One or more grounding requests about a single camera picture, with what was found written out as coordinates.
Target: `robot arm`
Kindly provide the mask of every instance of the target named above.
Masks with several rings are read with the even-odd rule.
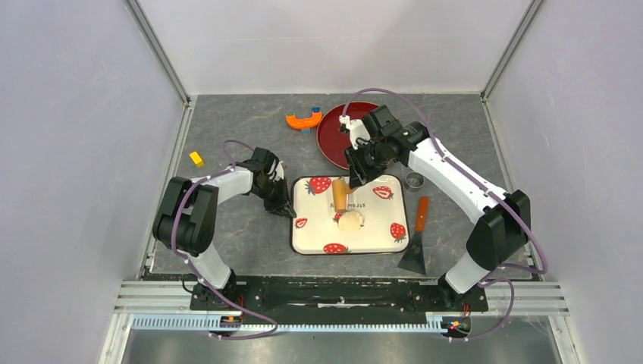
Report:
[[[193,183],[200,180],[174,177],[168,183],[154,220],[152,235],[171,249],[171,232],[179,202]],[[223,288],[231,269],[221,260],[211,244],[215,234],[217,206],[237,195],[253,193],[264,201],[271,214],[295,218],[284,169],[279,159],[267,149],[256,148],[252,158],[228,167],[227,173],[213,177],[198,186],[190,196],[177,229],[177,250],[183,253],[201,275],[216,288]]]
[[[401,162],[435,183],[475,224],[466,243],[467,253],[438,280],[445,303],[461,300],[471,287],[527,243],[525,232],[488,194],[493,192],[504,196],[504,201],[528,226],[531,221],[529,198],[519,190],[508,194],[494,186],[435,140],[444,153],[444,157],[440,157],[424,125],[412,122],[403,127],[386,106],[376,108],[362,120],[341,117],[340,125],[340,131],[350,135],[352,144],[344,151],[351,188],[363,186],[381,176],[390,162]],[[481,190],[451,163],[488,189]]]

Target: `enclosure wall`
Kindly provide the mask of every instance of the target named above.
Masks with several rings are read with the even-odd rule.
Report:
[[[545,2],[491,95],[590,363],[643,362],[643,3]]]
[[[0,362],[96,362],[182,105],[123,2],[0,12]]]
[[[529,0],[140,0],[192,94],[480,91]]]

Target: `small metal container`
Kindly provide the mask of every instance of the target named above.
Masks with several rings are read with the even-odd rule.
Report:
[[[404,177],[404,188],[409,192],[418,192],[424,186],[424,176],[418,172],[409,172]]]

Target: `orange toy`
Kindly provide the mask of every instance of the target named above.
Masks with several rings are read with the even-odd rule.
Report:
[[[293,129],[301,130],[302,133],[307,133],[310,131],[311,127],[316,127],[321,121],[322,110],[320,108],[312,108],[312,115],[309,118],[298,119],[295,117],[295,114],[286,115],[286,122]]]

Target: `white tray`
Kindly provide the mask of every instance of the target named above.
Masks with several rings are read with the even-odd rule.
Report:
[[[400,180],[385,174],[349,195],[348,209],[362,214],[364,225],[359,231],[346,233],[337,226],[330,187],[338,178],[348,183],[348,177],[316,176],[300,178],[293,185],[293,204],[297,212],[292,221],[293,249],[304,255],[405,250],[409,229]]]

